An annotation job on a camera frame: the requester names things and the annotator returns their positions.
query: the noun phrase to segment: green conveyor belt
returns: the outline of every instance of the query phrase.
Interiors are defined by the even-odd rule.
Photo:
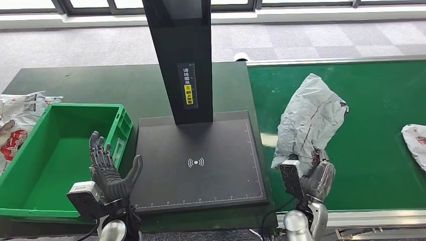
[[[249,67],[261,133],[277,133],[281,114],[310,73],[344,99],[349,113],[326,151],[337,173],[328,210],[426,208],[426,174],[400,133],[426,125],[426,61]],[[264,147],[270,165],[274,149]],[[269,170],[275,205],[288,195],[278,170]]]

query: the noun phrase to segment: white plastic bag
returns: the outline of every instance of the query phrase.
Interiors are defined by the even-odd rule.
[[[318,150],[324,150],[349,111],[345,101],[323,80],[310,74],[291,97],[278,125],[278,141],[271,168],[298,155],[301,175],[312,168]]]
[[[401,133],[411,155],[426,172],[426,126],[406,125]]]
[[[12,161],[46,106],[63,97],[46,97],[44,91],[26,95],[0,95],[0,175]]]

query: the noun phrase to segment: yellow label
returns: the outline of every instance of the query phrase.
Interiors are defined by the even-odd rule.
[[[185,85],[183,85],[183,89],[185,90],[186,104],[193,104],[192,86],[190,84],[185,84]]]

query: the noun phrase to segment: black vertical pole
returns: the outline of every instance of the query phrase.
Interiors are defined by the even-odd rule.
[[[176,125],[213,121],[210,0],[143,0]]]

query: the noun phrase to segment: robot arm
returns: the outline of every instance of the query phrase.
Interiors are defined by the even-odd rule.
[[[300,177],[299,161],[280,164],[287,193],[297,198],[294,210],[286,213],[284,226],[290,241],[319,241],[327,226],[328,212],[323,204],[330,192],[336,170],[325,151],[318,151],[317,165],[307,176]]]
[[[92,181],[75,183],[67,197],[83,219],[97,220],[99,240],[140,240],[141,220],[129,199],[142,171],[142,158],[135,156],[133,167],[122,179],[111,158],[111,145],[106,144],[104,149],[103,140],[98,132],[91,135]]]

